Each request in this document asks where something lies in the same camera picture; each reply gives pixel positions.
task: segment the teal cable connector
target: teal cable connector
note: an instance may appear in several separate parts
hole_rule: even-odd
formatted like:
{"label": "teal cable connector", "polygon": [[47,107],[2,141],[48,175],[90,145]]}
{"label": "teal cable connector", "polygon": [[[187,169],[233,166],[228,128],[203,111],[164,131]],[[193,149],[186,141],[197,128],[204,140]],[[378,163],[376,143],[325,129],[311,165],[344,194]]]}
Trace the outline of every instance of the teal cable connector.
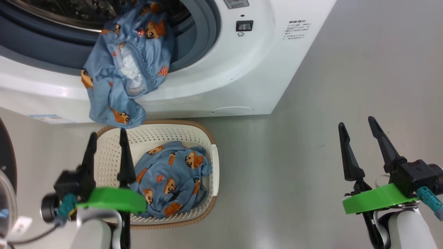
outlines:
{"label": "teal cable connector", "polygon": [[432,191],[430,191],[427,187],[421,187],[417,191],[417,198],[430,207],[440,221],[443,221],[443,203],[437,198],[437,196],[435,196],[434,193],[432,193]]}
{"label": "teal cable connector", "polygon": [[67,194],[62,200],[57,210],[57,217],[54,220],[56,225],[63,226],[68,221],[69,213],[75,209],[77,198],[73,194]]}

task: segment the white label sticker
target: white label sticker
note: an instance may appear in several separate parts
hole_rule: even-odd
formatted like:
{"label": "white label sticker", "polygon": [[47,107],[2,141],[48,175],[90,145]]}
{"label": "white label sticker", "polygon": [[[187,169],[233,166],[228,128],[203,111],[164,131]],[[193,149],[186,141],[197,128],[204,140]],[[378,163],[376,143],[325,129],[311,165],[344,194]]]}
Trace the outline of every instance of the white label sticker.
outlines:
{"label": "white label sticker", "polygon": [[32,118],[38,119],[40,121],[49,123],[49,124],[73,124],[74,121],[71,121],[66,118],[62,118],[55,114],[43,114],[43,115],[29,115]]}
{"label": "white label sticker", "polygon": [[248,7],[248,0],[224,0],[228,9],[236,9],[241,7]]}
{"label": "white label sticker", "polygon": [[31,226],[32,218],[26,216],[18,217],[16,223],[8,233],[8,237],[20,237]]}
{"label": "white label sticker", "polygon": [[304,39],[311,26],[306,20],[289,21],[283,33],[283,40]]}

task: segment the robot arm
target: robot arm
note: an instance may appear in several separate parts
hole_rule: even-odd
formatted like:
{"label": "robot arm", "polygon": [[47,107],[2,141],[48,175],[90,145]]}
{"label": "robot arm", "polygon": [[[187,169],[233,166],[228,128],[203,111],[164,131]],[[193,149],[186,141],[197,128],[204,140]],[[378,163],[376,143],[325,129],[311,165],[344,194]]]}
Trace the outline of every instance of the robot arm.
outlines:
{"label": "robot arm", "polygon": [[[45,222],[64,224],[68,219],[77,220],[78,233],[72,249],[131,247],[130,215],[145,212],[146,201],[128,187],[135,182],[136,175],[124,129],[120,131],[120,146],[119,188],[95,186],[93,164],[97,134],[92,133],[82,164],[76,171],[62,172],[54,185],[55,193],[43,198],[41,214]],[[115,218],[117,224],[108,224],[104,218]]]}
{"label": "robot arm", "polygon": [[[426,222],[418,211],[421,200],[443,220],[443,208],[436,195],[443,193],[443,170],[422,160],[409,163],[400,156],[374,117],[368,118],[390,174],[389,184],[372,189],[363,178],[350,147],[350,137],[343,123],[338,125],[345,180],[355,181],[354,191],[345,194],[347,214],[362,214],[369,239],[375,249],[437,248]],[[382,210],[400,210],[378,217]]]}

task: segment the washing machine door opening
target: washing machine door opening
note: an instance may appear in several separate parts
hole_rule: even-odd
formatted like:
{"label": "washing machine door opening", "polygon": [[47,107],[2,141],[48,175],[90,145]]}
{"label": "washing machine door opening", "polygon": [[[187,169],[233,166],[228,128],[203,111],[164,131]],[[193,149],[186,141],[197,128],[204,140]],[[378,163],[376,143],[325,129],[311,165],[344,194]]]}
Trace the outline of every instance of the washing machine door opening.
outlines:
{"label": "washing machine door opening", "polygon": [[[162,0],[175,35],[170,72],[192,65],[220,32],[214,0]],[[124,0],[0,0],[0,55],[64,74],[79,75],[103,24],[116,18]]]}

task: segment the green mount bracket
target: green mount bracket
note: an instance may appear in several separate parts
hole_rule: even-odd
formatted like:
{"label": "green mount bracket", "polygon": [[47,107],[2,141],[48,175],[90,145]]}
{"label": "green mount bracket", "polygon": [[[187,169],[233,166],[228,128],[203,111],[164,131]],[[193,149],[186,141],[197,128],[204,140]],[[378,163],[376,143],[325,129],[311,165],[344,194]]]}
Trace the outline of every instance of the green mount bracket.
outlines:
{"label": "green mount bracket", "polygon": [[343,200],[346,214],[362,213],[395,206],[417,200],[417,197],[406,198],[393,184],[384,185],[365,191]]}
{"label": "green mount bracket", "polygon": [[146,212],[146,200],[142,195],[130,189],[96,187],[88,202],[77,203],[77,207],[114,209],[138,214]]}

